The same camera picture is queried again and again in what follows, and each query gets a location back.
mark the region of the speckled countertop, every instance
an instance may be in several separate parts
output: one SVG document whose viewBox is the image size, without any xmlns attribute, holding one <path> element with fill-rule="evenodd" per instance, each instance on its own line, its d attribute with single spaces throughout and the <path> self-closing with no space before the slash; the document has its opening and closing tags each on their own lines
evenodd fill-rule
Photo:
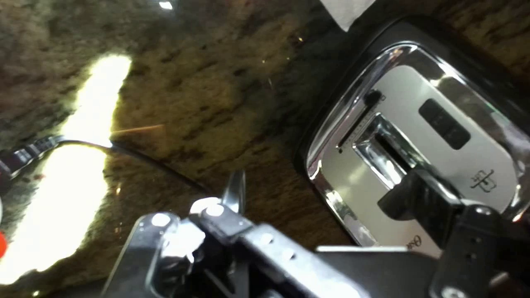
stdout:
<svg viewBox="0 0 530 298">
<path fill-rule="evenodd" d="M 348 239 L 292 161 L 313 108 L 363 37 L 403 12 L 434 15 L 530 83 L 525 0 L 380 0 L 348 35 L 318 0 L 159 4 L 0 0 L 0 148 L 65 130 L 80 138 L 111 131 L 216 192 L 231 171 L 245 169 L 247 216 L 312 249 Z M 48 159 L 4 197 L 0 226 L 20 242 L 19 259 L 2 260 L 0 280 L 22 260 L 42 274 L 2 287 L 0 297 L 100 280 L 138 217 L 184 216 L 201 197 L 120 154 L 65 148 Z"/>
</svg>

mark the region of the granite surface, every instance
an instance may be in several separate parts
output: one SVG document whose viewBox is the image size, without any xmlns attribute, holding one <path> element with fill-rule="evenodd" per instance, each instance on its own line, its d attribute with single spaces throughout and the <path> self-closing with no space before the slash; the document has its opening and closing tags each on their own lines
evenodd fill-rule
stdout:
<svg viewBox="0 0 530 298">
<path fill-rule="evenodd" d="M 148 0 L 0 0 L 0 148 L 58 133 L 80 110 L 76 100 L 91 78 L 90 65 L 123 55 L 131 70 L 113 111 L 113 139 L 217 194 L 232 171 L 245 169 L 247 216 L 313 249 L 348 239 L 295 171 L 293 154 L 315 106 L 375 29 L 403 12 L 433 15 L 530 83 L 525 0 L 380 0 L 348 35 L 318 0 L 169 4 L 174 10 Z M 83 128 L 106 121 L 100 118 L 93 115 Z M 68 168 L 72 179 L 88 171 L 85 156 L 78 159 Z M 45 295 L 105 279 L 138 217 L 158 211 L 186 216 L 201 197 L 131 158 L 108 154 L 105 163 L 96 174 L 108 194 L 93 206 L 98 212 L 80 247 L 72 257 L 57 257 L 52 269 L 2 287 L 0 297 Z M 4 197 L 0 229 L 10 240 L 47 179 L 43 168 L 32 169 Z M 76 194 L 88 194 L 86 186 L 75 192 L 58 186 L 53 196 L 68 194 L 70 201 L 45 204 L 43 226 L 83 206 Z M 35 236 L 43 247 L 53 250 L 45 242 L 72 237 L 76 217 L 65 219 L 47 236 Z"/>
</svg>

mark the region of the dark surface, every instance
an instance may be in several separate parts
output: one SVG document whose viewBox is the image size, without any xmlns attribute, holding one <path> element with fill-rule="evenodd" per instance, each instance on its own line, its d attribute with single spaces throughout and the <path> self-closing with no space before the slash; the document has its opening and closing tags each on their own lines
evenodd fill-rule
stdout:
<svg viewBox="0 0 530 298">
<path fill-rule="evenodd" d="M 247 217 L 313 249 L 348 239 L 292 168 L 293 151 L 315 108 L 380 25 L 403 12 L 433 15 L 530 83 L 525 0 L 380 0 L 348 35 L 317 0 L 181 0 L 174 9 L 163 12 L 148 0 L 0 0 L 0 148 L 57 133 L 85 113 L 70 131 L 93 136 L 111 126 L 115 139 L 219 196 L 232 171 L 247 169 Z M 90 67 L 106 55 L 131 60 L 123 85 L 113 83 L 123 68 L 115 60 L 103 80 L 90 80 Z M 115 111 L 90 110 L 118 90 Z M 76 106 L 80 98 L 88 105 Z M 105 279 L 138 217 L 186 216 L 199 197 L 123 156 L 65 148 L 48 161 L 4 197 L 0 226 L 12 254 L 20 254 L 2 260 L 0 277 L 20 264 L 43 274 L 4 287 L 2 298 Z"/>
</svg>

